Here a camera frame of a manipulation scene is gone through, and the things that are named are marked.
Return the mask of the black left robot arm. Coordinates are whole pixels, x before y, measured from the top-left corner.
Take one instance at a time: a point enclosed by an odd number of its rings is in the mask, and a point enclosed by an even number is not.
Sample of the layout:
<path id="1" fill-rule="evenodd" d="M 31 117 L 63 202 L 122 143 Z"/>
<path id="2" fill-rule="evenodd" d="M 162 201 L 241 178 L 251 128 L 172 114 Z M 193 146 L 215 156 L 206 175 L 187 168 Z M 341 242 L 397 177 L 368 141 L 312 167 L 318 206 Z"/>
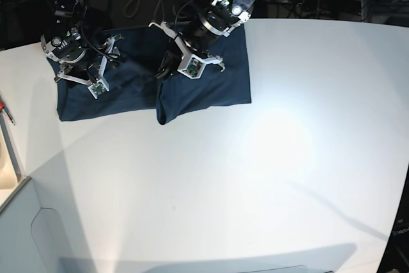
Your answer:
<path id="1" fill-rule="evenodd" d="M 173 24 L 151 22 L 150 27 L 158 27 L 169 37 L 169 48 L 156 78 L 180 73 L 189 79 L 199 79 L 210 65 L 224 71 L 222 56 L 210 54 L 210 47 L 250 19 L 255 1 L 188 0 L 177 9 Z"/>

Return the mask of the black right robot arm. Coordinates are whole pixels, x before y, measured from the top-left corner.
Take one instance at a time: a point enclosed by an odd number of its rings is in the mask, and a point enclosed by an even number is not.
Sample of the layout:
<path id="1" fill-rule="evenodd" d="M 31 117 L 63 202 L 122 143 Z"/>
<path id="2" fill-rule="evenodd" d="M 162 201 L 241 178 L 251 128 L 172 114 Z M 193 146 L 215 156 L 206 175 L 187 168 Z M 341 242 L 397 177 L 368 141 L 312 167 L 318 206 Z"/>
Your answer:
<path id="1" fill-rule="evenodd" d="M 104 77 L 107 65 L 123 62 L 116 46 L 123 37 L 109 36 L 97 45 L 94 39 L 109 21 L 113 0 L 107 0 L 104 16 L 97 26 L 86 20 L 88 3 L 89 0 L 54 0 L 55 24 L 41 36 L 40 43 L 46 57 L 59 65 L 55 82 L 81 84 L 97 99 L 110 91 Z"/>

